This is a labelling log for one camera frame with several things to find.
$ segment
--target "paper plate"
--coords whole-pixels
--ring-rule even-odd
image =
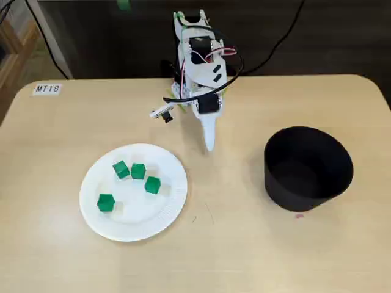
[[[143,163],[145,179],[119,179],[112,167],[119,161],[129,169],[133,163]],[[144,189],[148,176],[161,180],[156,195]],[[115,241],[137,241],[166,229],[181,212],[187,192],[185,170],[172,153],[156,145],[125,145],[105,154],[87,172],[80,188],[80,210],[99,235]],[[99,194],[113,195],[113,212],[98,209]]]

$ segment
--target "label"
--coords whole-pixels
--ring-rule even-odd
[[[62,84],[37,84],[32,91],[33,96],[58,96]]]

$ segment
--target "table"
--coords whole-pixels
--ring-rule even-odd
[[[53,82],[59,96],[21,89],[0,128],[1,292],[391,291],[391,113],[368,79],[240,78],[212,153],[191,112],[149,118],[168,79]],[[343,195],[304,217],[263,187],[265,143],[293,125],[333,135],[355,168]],[[138,142],[182,161],[188,199],[159,235],[109,241],[85,224],[80,184],[100,156]]]

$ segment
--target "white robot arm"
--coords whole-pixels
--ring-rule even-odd
[[[227,69],[222,57],[237,52],[235,48],[224,47],[223,40],[216,39],[203,10],[195,22],[189,22],[182,12],[175,12],[174,29],[178,42],[178,67],[181,71],[180,80],[174,81],[172,85],[175,99],[164,98],[168,103],[150,116],[162,116],[167,123],[172,120],[168,111],[174,105],[180,103],[190,106],[201,121],[206,148],[212,151],[216,119],[221,116],[224,105],[223,89],[232,83],[227,82]]]

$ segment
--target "black bowl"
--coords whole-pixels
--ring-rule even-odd
[[[284,209],[309,211],[340,195],[352,179],[349,153],[323,131],[303,126],[285,128],[266,144],[266,191]]]

